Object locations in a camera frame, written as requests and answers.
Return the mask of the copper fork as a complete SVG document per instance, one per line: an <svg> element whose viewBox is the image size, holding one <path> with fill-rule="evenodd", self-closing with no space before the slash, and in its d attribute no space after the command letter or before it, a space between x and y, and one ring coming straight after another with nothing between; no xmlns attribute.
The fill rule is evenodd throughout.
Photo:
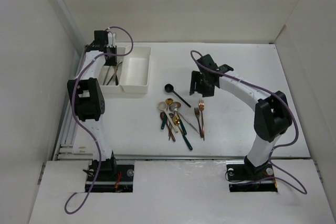
<svg viewBox="0 0 336 224"><path fill-rule="evenodd" d="M203 131L202 131L202 127L201 127L201 122L200 122L200 112L199 112L199 108L194 108L194 113L198 122L198 129L199 129L199 134L200 137L203 138Z"/></svg>

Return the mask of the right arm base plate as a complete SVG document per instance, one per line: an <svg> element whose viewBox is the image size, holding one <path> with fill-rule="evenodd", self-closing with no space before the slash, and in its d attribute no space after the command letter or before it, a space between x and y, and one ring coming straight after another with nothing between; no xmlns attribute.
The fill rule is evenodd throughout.
<svg viewBox="0 0 336 224"><path fill-rule="evenodd" d="M273 178L274 171L270 164L255 174L249 172L244 163L229 163L226 169L225 177L229 182L231 193L278 192L276 181Z"/></svg>

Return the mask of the black round spoon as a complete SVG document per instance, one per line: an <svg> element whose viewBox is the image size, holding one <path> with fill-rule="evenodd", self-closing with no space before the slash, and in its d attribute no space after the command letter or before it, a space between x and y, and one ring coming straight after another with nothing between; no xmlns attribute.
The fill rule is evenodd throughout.
<svg viewBox="0 0 336 224"><path fill-rule="evenodd" d="M192 106L185 101L175 90L172 84L168 83L164 86L164 90L167 93L173 93L174 95L176 95L185 105L187 105L189 108L191 108Z"/></svg>

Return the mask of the silver spoon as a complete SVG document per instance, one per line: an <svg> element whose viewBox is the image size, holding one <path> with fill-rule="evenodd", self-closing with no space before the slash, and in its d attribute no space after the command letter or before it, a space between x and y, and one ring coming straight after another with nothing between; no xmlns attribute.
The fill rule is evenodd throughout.
<svg viewBox="0 0 336 224"><path fill-rule="evenodd" d="M169 110L171 112L176 112L179 115L179 117L181 117L190 127L192 127L197 133L199 133L199 130L178 111L180 107L181 104L179 102L173 102L169 105Z"/></svg>

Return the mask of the cream white spoon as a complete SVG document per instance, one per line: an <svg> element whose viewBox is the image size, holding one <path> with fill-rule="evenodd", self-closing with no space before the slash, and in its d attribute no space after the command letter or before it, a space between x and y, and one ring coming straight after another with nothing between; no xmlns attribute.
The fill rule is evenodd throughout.
<svg viewBox="0 0 336 224"><path fill-rule="evenodd" d="M158 107L158 109L159 109L160 111L162 111L162 112L165 113L165 115L166 115L166 117L167 117L167 120L168 120L168 121L170 122L170 124L172 125L172 128L174 129L174 131L175 131L176 133L178 133L178 132L179 132L179 128L174 124L172 118L170 117L170 115L169 115L169 113L168 113L168 111L167 111L168 105L167 105L165 102L160 102L160 103L158 104L157 107Z"/></svg>

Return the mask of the gold fork green handle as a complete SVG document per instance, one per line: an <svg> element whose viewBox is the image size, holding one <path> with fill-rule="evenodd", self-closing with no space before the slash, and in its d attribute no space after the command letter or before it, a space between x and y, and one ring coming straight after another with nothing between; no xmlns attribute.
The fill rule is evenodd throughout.
<svg viewBox="0 0 336 224"><path fill-rule="evenodd" d="M118 66L113 66L113 69L114 69L114 73L112 75L111 81L112 81L112 83L115 83L115 78L117 76Z"/></svg>

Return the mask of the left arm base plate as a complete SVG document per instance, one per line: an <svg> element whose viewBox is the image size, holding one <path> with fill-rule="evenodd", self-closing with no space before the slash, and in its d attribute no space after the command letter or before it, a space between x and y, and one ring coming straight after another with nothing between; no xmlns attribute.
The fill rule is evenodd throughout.
<svg viewBox="0 0 336 224"><path fill-rule="evenodd" d="M134 163L119 163L115 174L100 170L92 193L132 193Z"/></svg>

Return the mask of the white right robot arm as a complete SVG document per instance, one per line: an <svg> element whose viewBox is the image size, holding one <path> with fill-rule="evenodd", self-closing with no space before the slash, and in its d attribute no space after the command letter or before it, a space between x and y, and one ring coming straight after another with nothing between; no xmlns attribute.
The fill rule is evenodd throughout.
<svg viewBox="0 0 336 224"><path fill-rule="evenodd" d="M199 71L192 72L190 95L197 92L204 98L212 97L215 88L219 88L243 101L254 112L256 138L244 158L243 172L250 179L256 178L267 165L277 140L292 125L286 95L249 83L229 65L218 66L209 54L201 55L195 63Z"/></svg>

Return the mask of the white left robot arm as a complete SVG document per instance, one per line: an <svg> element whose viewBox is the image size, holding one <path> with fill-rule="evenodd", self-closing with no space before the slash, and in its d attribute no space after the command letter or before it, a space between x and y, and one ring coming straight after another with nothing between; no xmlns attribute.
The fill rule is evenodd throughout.
<svg viewBox="0 0 336 224"><path fill-rule="evenodd" d="M89 167L105 180L117 176L116 159L103 127L105 100L99 85L99 74L111 52L114 35L106 30L94 31L94 40L85 49L85 60L79 74L67 82L74 119L92 138L96 150Z"/></svg>

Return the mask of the black fork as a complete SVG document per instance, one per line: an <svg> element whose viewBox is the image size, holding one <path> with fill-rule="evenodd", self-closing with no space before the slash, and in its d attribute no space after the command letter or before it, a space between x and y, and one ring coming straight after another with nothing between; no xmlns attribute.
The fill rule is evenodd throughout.
<svg viewBox="0 0 336 224"><path fill-rule="evenodd" d="M110 78L109 82L114 82L114 85L117 86L119 84L118 81L118 67L122 64L122 61L118 62L116 66L113 66L114 73L112 77Z"/></svg>

